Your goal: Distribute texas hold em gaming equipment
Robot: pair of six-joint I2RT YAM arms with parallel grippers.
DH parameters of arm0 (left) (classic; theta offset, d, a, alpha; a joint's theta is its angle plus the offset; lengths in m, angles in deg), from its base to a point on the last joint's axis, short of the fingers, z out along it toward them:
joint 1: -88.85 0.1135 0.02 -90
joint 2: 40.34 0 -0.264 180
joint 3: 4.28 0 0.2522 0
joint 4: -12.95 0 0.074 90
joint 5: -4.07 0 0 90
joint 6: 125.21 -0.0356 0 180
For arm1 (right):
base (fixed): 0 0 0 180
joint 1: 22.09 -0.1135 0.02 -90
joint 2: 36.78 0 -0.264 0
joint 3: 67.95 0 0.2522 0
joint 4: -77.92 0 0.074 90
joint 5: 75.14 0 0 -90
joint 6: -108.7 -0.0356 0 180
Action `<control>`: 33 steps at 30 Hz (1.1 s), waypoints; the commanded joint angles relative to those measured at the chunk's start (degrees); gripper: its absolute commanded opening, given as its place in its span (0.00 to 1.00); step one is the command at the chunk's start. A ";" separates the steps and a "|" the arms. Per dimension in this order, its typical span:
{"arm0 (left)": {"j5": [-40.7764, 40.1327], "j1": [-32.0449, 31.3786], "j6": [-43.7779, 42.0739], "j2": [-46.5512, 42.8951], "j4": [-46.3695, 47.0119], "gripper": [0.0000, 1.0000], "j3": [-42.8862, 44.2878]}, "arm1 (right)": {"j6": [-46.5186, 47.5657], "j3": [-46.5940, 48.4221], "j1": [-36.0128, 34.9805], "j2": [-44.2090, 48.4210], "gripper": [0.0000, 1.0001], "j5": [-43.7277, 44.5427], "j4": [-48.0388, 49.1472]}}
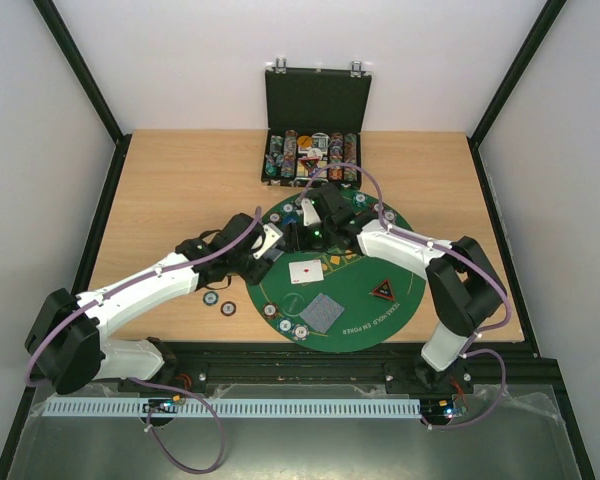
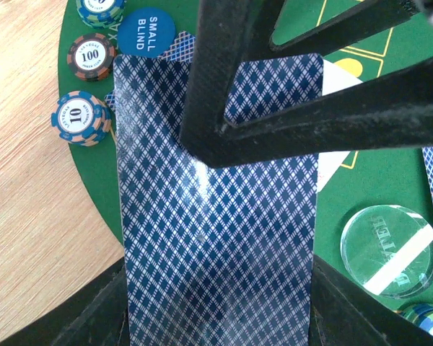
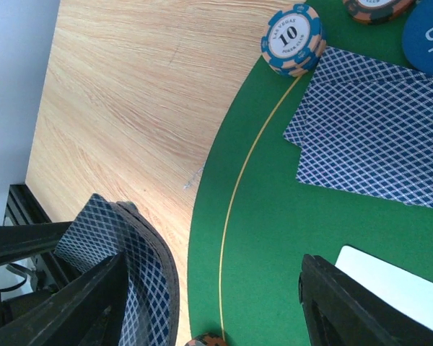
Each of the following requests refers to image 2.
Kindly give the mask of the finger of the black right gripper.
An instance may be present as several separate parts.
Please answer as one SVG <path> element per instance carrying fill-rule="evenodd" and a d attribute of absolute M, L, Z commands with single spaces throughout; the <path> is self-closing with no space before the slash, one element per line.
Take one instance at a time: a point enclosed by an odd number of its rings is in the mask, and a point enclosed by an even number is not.
<path fill-rule="evenodd" d="M 276 56 L 325 56 L 407 22 L 419 12 L 414 1 L 363 1 L 282 45 L 269 43 L 268 49 Z"/>
<path fill-rule="evenodd" d="M 433 26 L 433 1 L 414 1 Z M 243 61 L 269 51 L 282 1 L 201 1 L 180 129 L 183 146 L 210 167 L 326 151 L 433 146 L 433 58 L 258 120 L 224 116 Z"/>

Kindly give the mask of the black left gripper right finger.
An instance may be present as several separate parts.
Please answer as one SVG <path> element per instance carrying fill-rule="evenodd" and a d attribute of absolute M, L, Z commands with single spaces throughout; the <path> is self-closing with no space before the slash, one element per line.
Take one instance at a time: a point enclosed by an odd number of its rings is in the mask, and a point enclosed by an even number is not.
<path fill-rule="evenodd" d="M 313 345 L 433 345 L 433 336 L 345 278 L 318 256 L 312 267 Z"/>

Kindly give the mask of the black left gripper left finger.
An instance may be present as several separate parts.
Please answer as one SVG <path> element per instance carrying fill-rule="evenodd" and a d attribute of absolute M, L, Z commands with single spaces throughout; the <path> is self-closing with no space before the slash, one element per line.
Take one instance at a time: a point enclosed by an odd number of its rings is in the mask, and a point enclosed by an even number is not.
<path fill-rule="evenodd" d="M 0 345 L 129 345 L 124 259 Z"/>

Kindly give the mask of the teal chip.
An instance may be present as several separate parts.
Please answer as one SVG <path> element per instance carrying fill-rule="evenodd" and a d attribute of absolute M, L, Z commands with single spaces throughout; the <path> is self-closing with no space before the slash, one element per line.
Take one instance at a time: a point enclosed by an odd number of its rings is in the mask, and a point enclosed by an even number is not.
<path fill-rule="evenodd" d="M 413 304 L 402 310 L 400 315 L 433 336 L 433 304 Z"/>

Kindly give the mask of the blue patterned card deck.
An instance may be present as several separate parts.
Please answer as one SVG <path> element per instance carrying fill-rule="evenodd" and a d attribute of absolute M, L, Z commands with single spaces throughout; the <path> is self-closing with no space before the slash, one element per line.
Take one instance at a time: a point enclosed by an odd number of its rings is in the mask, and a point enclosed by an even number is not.
<path fill-rule="evenodd" d="M 190 69 L 114 63 L 130 343 L 306 345 L 318 157 L 193 158 L 179 141 Z"/>

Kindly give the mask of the single blue patterned card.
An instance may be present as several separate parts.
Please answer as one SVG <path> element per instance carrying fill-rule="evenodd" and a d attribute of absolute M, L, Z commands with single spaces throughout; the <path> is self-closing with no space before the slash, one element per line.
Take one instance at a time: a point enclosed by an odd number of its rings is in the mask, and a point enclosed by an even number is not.
<path fill-rule="evenodd" d="M 196 37 L 194 35 L 186 31 L 179 32 L 170 48 L 158 58 L 166 61 L 190 63 L 193 60 L 195 42 Z"/>

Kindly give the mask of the grey chips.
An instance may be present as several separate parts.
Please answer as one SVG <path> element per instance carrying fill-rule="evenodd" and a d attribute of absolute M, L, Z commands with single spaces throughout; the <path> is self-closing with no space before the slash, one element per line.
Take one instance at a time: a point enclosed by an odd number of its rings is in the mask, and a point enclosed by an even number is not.
<path fill-rule="evenodd" d="M 109 134 L 112 115 L 108 106 L 94 95 L 72 91 L 62 96 L 51 114 L 51 127 L 69 144 L 93 146 Z"/>

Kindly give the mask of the red chip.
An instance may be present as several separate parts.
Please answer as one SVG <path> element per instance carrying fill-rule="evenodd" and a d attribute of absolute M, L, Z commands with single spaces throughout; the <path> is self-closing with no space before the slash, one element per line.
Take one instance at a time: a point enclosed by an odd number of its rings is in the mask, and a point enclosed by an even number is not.
<path fill-rule="evenodd" d="M 116 55 L 111 41 L 94 32 L 78 37 L 71 44 L 66 62 L 71 72 L 82 81 L 101 81 L 113 70 Z"/>

